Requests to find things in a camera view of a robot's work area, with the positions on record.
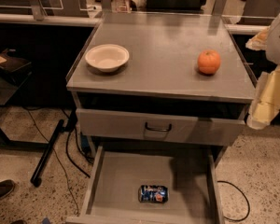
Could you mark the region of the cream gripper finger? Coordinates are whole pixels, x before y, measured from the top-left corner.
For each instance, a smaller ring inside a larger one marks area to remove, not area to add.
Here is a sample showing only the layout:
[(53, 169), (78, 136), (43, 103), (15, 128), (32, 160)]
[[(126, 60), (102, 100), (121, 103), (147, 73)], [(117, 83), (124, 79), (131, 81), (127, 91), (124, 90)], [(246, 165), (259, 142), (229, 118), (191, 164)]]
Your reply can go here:
[(280, 65), (271, 73), (262, 72), (246, 124), (255, 130), (269, 126), (280, 112)]
[(262, 31), (258, 32), (256, 35), (254, 35), (246, 42), (245, 46), (248, 49), (252, 49), (255, 51), (266, 50), (269, 29), (270, 27), (266, 27)]

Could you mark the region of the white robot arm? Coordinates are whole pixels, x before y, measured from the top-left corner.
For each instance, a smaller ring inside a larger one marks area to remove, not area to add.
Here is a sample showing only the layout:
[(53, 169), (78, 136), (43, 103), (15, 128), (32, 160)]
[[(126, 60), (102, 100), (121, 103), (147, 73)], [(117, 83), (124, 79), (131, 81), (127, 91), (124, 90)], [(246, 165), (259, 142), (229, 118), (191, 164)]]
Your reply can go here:
[(246, 124), (261, 130), (269, 126), (280, 112), (280, 13), (270, 26), (250, 38), (245, 46), (264, 50), (266, 59), (276, 64), (271, 73), (261, 73), (256, 96), (248, 111)]

